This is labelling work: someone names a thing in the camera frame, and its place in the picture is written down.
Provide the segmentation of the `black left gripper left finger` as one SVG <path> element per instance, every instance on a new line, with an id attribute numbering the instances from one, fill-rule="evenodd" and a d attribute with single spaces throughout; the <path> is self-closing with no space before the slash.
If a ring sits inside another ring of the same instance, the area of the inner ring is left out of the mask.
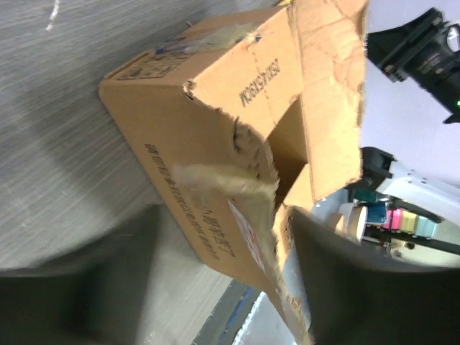
<path id="1" fill-rule="evenodd" d="M 1 270 L 2 344 L 135 344 L 162 207 L 24 267 Z"/>

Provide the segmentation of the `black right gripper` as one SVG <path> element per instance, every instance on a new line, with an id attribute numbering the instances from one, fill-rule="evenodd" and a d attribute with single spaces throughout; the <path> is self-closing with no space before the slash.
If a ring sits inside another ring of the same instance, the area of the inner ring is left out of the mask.
<path id="1" fill-rule="evenodd" d="M 412 78 L 459 122 L 459 51 L 449 46 L 449 34 L 459 24 L 447 22 L 432 7 L 400 27 L 367 35 L 367 58 L 393 83 Z"/>

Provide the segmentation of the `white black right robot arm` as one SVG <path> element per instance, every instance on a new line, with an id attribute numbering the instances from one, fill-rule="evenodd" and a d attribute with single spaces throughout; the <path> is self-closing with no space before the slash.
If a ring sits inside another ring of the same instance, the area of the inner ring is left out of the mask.
<path id="1" fill-rule="evenodd" d="M 392 82 L 412 78 L 437 100 L 450 116 L 444 124 L 459 123 L 459 52 L 448 44 L 458 24 L 444 20 L 432 7 L 402 26 L 367 35 L 367 57 Z M 396 201 L 398 208 L 440 223 L 459 223 L 459 189 L 410 170 L 392 154 L 363 147 L 362 178 L 355 188 L 376 191 Z"/>

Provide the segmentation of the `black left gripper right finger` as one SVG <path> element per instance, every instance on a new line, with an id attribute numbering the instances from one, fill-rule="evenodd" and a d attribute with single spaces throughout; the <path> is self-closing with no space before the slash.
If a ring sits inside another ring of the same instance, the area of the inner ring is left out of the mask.
<path id="1" fill-rule="evenodd" d="M 385 257 L 298 207 L 290 217 L 315 344 L 459 343 L 459 268 Z"/>

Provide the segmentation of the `brown cardboard express box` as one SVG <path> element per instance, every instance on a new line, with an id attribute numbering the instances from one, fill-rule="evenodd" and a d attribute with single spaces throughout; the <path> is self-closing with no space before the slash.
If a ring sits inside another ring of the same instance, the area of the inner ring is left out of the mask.
<path id="1" fill-rule="evenodd" d="M 282 276 L 290 214 L 361 177 L 367 7 L 209 17 L 98 87 L 202 263 L 264 291 L 298 344 L 312 339 Z"/>

